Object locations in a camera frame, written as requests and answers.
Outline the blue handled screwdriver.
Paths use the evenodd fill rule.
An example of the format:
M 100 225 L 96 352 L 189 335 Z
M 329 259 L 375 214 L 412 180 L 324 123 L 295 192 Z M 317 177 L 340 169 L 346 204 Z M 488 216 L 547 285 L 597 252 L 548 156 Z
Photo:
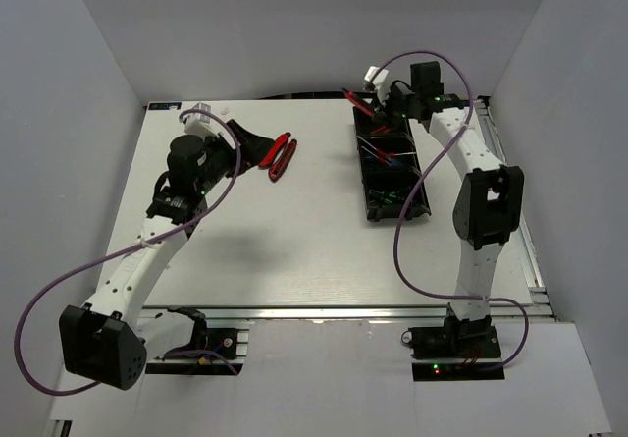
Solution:
M 359 148 L 365 153 L 367 160 L 377 161 L 389 167 L 401 167 L 404 165 L 403 157 L 414 156 L 415 151 L 408 152 L 385 152 L 383 149 L 376 147 L 364 137 L 358 137 Z

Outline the red black cutter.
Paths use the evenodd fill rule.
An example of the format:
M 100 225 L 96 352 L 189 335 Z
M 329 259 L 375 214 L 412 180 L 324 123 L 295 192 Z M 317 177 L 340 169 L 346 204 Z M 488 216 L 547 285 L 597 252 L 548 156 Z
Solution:
M 394 129 L 394 126 L 383 124 L 379 128 L 372 130 L 369 135 L 371 137 L 378 137 L 382 135 L 390 134 Z

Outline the red box cutter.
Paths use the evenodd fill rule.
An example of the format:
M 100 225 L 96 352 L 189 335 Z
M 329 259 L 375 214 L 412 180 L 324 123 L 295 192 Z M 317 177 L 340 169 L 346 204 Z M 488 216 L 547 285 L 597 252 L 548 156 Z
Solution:
M 348 90 L 346 88 L 341 89 L 343 96 L 353 105 L 354 108 L 358 109 L 361 113 L 365 114 L 369 118 L 373 119 L 376 115 L 375 109 L 367 103 L 364 99 L 359 97 L 352 90 Z

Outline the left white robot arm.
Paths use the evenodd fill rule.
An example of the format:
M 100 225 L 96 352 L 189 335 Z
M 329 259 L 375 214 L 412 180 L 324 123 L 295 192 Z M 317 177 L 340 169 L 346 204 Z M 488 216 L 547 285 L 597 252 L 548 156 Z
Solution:
M 168 355 L 201 355 L 208 342 L 206 317 L 172 307 L 143 320 L 140 313 L 169 262 L 187 243 L 220 181 L 255 167 L 272 139 L 227 122 L 236 146 L 199 124 L 170 143 L 167 169 L 157 179 L 142 231 L 147 240 L 123 256 L 114 273 L 82 305 L 59 319 L 68 372 L 121 390 L 131 388 L 147 361 Z

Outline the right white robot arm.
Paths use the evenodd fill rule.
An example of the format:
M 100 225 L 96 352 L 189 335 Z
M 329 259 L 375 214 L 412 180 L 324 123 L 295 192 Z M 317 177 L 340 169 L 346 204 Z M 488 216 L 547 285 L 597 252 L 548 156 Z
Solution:
M 414 195 L 423 187 L 426 176 L 444 157 L 460 178 L 452 212 L 461 247 L 455 291 L 441 295 L 415 286 L 410 289 L 448 301 L 449 314 L 459 323 L 443 332 L 444 347 L 451 355 L 467 356 L 479 344 L 477 331 L 468 323 L 490 316 L 497 260 L 519 227 L 524 174 L 519 167 L 506 165 L 486 146 L 473 127 L 473 104 L 459 103 L 454 96 L 444 94 L 438 62 L 418 65 L 418 80 L 407 95 L 397 96 L 384 78 L 376 79 L 375 88 L 385 110 L 417 120 L 442 147 L 410 193 Z

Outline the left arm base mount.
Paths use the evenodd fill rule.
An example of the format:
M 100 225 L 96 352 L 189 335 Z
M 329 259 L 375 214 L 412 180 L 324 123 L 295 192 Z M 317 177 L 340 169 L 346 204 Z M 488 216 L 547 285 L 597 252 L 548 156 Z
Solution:
M 190 340 L 176 345 L 146 364 L 145 372 L 176 376 L 238 376 L 244 364 L 247 346 L 245 329 L 209 325 L 206 315 L 190 307 L 168 308 L 153 321 L 184 319 L 190 324 Z

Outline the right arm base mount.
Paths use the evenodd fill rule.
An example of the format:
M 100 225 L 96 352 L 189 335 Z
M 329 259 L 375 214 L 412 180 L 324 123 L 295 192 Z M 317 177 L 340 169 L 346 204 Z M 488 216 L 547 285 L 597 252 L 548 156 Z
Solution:
M 492 318 L 460 320 L 451 311 L 441 326 L 411 327 L 400 337 L 411 350 L 416 382 L 501 381 L 501 348 Z

